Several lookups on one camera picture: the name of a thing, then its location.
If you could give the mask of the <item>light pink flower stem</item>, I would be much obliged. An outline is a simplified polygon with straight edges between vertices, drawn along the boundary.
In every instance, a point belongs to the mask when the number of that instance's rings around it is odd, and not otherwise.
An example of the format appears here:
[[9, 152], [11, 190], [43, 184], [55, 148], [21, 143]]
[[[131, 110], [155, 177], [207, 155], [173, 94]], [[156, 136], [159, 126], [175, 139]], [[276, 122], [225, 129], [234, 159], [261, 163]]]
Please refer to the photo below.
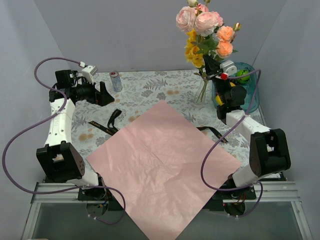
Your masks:
[[186, 35], [187, 32], [190, 32], [192, 29], [194, 29], [198, 10], [198, 2], [196, 0], [188, 0], [187, 6], [182, 7], [182, 9], [176, 15], [176, 26]]

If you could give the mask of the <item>black ribbon gold lettering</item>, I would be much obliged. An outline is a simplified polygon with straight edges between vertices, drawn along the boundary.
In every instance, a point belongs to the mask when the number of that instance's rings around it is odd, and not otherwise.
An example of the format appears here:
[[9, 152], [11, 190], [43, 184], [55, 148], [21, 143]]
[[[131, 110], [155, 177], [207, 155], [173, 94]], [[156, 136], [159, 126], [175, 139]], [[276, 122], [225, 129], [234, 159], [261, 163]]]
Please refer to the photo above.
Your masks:
[[[115, 127], [115, 120], [121, 114], [122, 114], [122, 111], [120, 109], [115, 109], [107, 122], [107, 126], [103, 126], [102, 124], [94, 120], [89, 121], [88, 124], [99, 129], [100, 131], [104, 132], [108, 136], [112, 137], [119, 131], [119, 129]], [[218, 139], [222, 138], [223, 136], [218, 130], [216, 130], [214, 127], [211, 127], [211, 126], [199, 126], [197, 127], [197, 129], [199, 131], [210, 130]]]

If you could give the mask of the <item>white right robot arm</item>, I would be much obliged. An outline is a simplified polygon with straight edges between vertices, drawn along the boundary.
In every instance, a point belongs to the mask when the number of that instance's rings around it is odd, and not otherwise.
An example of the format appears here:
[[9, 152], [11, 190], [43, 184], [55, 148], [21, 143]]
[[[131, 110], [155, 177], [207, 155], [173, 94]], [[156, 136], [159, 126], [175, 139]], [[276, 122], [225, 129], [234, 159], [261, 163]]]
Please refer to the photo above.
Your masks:
[[232, 131], [238, 131], [250, 146], [248, 165], [231, 174], [221, 187], [215, 189], [237, 199], [260, 179], [290, 169], [287, 138], [282, 129], [271, 129], [258, 123], [241, 108], [247, 91], [242, 85], [232, 85], [239, 79], [234, 62], [220, 63], [208, 54], [203, 60], [206, 78], [212, 81], [221, 101], [216, 109], [218, 119]]

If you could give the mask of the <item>yellow flower stem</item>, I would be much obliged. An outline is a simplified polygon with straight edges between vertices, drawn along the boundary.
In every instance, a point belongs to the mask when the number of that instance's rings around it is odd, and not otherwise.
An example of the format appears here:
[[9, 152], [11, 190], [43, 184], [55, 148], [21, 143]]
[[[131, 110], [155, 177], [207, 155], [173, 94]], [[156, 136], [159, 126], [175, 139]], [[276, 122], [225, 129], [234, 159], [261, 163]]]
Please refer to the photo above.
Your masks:
[[192, 65], [197, 69], [197, 72], [195, 73], [196, 76], [201, 77], [201, 79], [206, 79], [203, 51], [197, 45], [197, 40], [200, 40], [201, 38], [197, 35], [194, 29], [186, 34], [188, 39], [186, 40], [186, 46], [184, 47], [185, 59], [187, 62], [192, 63]]

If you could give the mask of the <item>pale pink flower stem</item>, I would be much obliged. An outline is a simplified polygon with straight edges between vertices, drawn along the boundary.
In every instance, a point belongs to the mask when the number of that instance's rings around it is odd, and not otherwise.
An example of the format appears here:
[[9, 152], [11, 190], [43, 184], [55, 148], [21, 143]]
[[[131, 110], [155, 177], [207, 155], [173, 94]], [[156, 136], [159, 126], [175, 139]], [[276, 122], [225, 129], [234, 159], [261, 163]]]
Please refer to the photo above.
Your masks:
[[209, 11], [206, 4], [198, 4], [194, 24], [196, 34], [200, 37], [197, 45], [203, 51], [203, 55], [209, 55], [216, 61], [222, 59], [217, 54], [220, 40], [216, 38], [216, 33], [223, 25], [223, 18], [218, 12]]

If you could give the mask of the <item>clear glass vase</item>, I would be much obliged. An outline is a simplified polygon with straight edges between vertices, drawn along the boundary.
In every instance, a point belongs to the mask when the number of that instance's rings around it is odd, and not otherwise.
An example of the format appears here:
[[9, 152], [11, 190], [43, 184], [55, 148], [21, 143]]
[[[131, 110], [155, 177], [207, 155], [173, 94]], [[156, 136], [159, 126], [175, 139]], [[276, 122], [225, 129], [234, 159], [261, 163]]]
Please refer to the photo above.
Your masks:
[[206, 102], [206, 92], [208, 87], [208, 80], [207, 79], [201, 79], [199, 82], [198, 89], [196, 91], [196, 94], [193, 98], [193, 103], [197, 106], [202, 106]]

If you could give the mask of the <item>pink and purple wrapping paper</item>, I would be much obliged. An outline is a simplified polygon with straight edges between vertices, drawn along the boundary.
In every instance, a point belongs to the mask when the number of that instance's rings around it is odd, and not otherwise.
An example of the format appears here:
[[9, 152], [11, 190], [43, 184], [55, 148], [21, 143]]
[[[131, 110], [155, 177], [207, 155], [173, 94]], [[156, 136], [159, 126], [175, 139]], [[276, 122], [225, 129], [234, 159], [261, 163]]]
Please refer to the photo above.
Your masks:
[[174, 240], [240, 166], [165, 101], [87, 157], [151, 240]]

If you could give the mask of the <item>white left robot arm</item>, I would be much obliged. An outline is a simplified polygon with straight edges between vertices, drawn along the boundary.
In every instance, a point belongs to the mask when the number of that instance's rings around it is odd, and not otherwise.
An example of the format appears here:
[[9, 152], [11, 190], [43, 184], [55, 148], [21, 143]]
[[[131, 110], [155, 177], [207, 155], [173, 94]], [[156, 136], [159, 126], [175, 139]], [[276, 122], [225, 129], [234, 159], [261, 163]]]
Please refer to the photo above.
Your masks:
[[54, 183], [69, 183], [88, 189], [95, 200], [106, 196], [106, 187], [98, 173], [86, 169], [85, 162], [72, 145], [72, 118], [78, 101], [104, 107], [115, 99], [105, 83], [96, 89], [93, 76], [97, 68], [85, 66], [81, 72], [55, 72], [56, 84], [49, 91], [51, 115], [48, 137], [44, 147], [37, 149], [36, 157], [46, 177]]

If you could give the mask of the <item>orange-pink flower stem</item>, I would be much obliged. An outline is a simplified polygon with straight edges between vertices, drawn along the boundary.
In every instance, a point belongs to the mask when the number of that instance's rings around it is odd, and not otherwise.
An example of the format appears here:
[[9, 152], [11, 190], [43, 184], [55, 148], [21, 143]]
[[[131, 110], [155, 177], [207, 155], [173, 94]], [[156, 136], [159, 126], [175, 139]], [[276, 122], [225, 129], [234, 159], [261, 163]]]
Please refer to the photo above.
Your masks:
[[220, 40], [218, 44], [218, 50], [216, 51], [221, 58], [221, 60], [219, 60], [218, 62], [227, 59], [232, 53], [235, 52], [232, 43], [240, 27], [240, 23], [236, 23], [233, 27], [223, 24], [223, 26], [220, 27], [220, 29], [216, 33], [215, 37]]

